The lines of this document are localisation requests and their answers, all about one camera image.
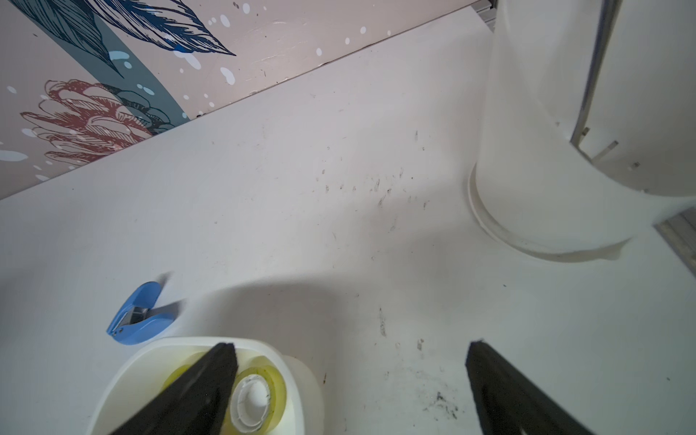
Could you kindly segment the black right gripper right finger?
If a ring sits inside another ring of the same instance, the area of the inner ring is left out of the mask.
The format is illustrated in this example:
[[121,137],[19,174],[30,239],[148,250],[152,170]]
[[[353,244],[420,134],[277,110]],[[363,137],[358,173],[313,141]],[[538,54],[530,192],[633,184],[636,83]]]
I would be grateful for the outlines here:
[[484,434],[590,432],[489,344],[469,344],[466,368]]

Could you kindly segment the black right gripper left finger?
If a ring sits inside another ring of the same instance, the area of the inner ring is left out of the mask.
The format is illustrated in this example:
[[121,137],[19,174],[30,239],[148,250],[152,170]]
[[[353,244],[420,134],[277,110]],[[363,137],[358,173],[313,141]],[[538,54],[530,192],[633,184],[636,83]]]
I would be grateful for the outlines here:
[[234,344],[216,344],[114,433],[221,433],[238,369]]

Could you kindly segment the yellow tape roll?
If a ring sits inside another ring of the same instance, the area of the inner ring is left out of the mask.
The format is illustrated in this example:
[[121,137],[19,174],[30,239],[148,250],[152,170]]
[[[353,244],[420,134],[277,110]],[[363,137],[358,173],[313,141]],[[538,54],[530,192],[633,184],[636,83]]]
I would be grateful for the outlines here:
[[286,383],[275,366],[254,365],[237,375],[222,434],[268,434],[286,409]]
[[168,375],[166,380],[164,381],[163,385],[161,386],[161,391],[163,392],[166,390],[170,385],[172,385],[175,381],[183,375],[192,365],[194,365],[198,360],[200,360],[205,353],[194,353],[193,355],[190,355],[186,360],[183,361],[183,364],[181,364],[178,368],[176,368],[172,373]]

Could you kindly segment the yellow tape roll front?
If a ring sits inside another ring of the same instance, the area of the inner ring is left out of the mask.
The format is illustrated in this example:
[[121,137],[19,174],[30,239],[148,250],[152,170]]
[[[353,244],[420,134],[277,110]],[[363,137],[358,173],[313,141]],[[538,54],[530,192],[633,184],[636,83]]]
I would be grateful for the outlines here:
[[170,385],[172,385],[175,381],[183,375],[192,365],[194,365],[198,360],[200,360],[205,353],[194,353],[193,355],[190,355],[186,360],[183,361],[183,364],[181,364],[178,368],[176,368],[172,373],[168,375],[166,380],[164,381],[163,385],[161,386],[161,391],[163,392],[166,390]]

